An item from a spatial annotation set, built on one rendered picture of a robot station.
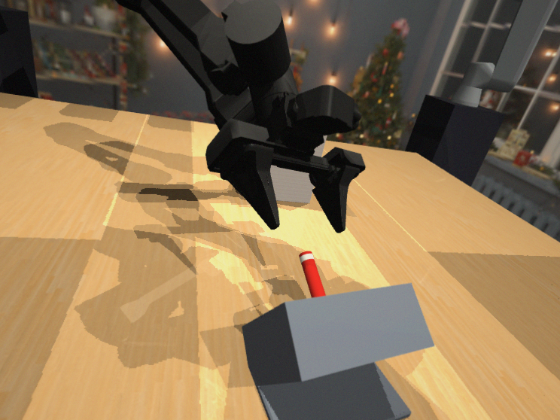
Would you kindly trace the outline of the red peg with white band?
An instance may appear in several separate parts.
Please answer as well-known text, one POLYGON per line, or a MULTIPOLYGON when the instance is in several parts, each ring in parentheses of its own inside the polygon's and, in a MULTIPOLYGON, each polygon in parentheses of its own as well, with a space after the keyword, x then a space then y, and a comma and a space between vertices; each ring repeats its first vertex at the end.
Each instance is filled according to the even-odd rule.
POLYGON ((299 257, 311 297, 326 296, 312 252, 304 251, 299 257))

